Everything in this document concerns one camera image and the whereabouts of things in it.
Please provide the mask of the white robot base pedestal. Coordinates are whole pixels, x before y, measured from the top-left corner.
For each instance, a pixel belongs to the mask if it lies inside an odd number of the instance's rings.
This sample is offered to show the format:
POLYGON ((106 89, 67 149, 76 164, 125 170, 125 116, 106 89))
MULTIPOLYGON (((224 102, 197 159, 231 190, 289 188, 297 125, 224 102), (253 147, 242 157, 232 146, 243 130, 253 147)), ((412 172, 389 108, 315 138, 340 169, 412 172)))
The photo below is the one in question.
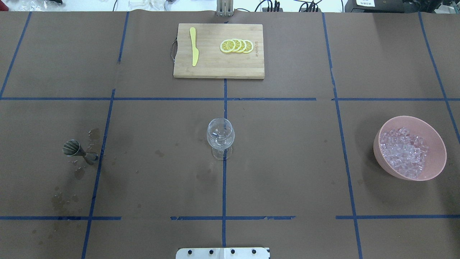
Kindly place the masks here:
POLYGON ((176 252, 176 259, 270 259, 265 247, 208 247, 183 248, 176 252))

